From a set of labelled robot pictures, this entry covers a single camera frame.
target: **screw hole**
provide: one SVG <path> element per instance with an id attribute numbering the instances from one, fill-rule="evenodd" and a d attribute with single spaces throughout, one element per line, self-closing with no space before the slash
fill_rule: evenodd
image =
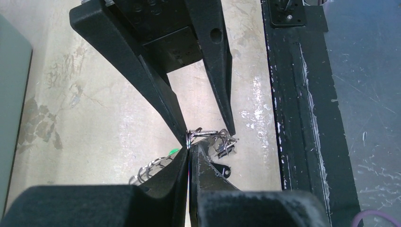
<path id="1" fill-rule="evenodd" d="M 210 38 L 212 39 L 212 42 L 214 42 L 215 44 L 218 44 L 223 39 L 223 34 L 221 33 L 220 29 L 214 28 L 210 32 Z"/>

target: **black metal strip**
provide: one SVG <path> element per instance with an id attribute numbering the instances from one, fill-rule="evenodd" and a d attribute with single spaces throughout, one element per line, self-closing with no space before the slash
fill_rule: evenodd
<path id="1" fill-rule="evenodd" d="M 360 212 L 323 33 L 322 7 L 305 7 L 307 25 L 274 29 L 262 0 L 283 190 L 305 190 L 333 226 Z"/>

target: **brown stain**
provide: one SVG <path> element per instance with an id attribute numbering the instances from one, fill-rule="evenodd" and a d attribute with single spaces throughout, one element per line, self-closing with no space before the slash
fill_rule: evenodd
<path id="1" fill-rule="evenodd" d="M 57 133 L 56 115 L 51 114 L 47 106 L 38 106 L 35 97 L 25 102 L 18 137 L 18 152 L 23 153 L 32 146 L 36 139 L 44 142 L 52 140 L 56 149 L 62 149 L 62 142 Z"/>

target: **cable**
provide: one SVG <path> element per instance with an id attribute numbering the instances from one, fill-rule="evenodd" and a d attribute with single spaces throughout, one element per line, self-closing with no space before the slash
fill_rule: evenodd
<path id="1" fill-rule="evenodd" d="M 364 210 L 364 211 L 359 212 L 357 215 L 355 215 L 354 219 L 352 220 L 351 226 L 358 227 L 358 224 L 360 223 L 360 221 L 363 218 L 366 218 L 367 216 L 370 216 L 370 215 L 376 215 L 376 216 L 382 217 L 382 218 L 386 219 L 387 221 L 391 222 L 396 227 L 401 227 L 401 224 L 395 218 L 393 218 L 392 216 L 390 216 L 384 212 L 378 211 L 378 210 Z"/>

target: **purple cable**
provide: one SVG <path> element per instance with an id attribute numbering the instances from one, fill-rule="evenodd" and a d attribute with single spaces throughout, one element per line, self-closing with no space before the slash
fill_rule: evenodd
<path id="1" fill-rule="evenodd" d="M 359 212 L 357 215 L 355 215 L 354 219 L 352 220 L 352 227 L 358 227 L 358 224 L 360 223 L 360 221 L 363 218 L 366 218 L 367 216 L 370 215 L 376 215 L 379 217 L 382 217 L 386 220 L 388 220 L 389 222 L 391 222 L 393 225 L 395 225 L 396 227 L 401 227 L 401 224 L 393 217 L 391 217 L 390 215 L 383 213 L 381 211 L 378 210 L 364 210 Z"/>

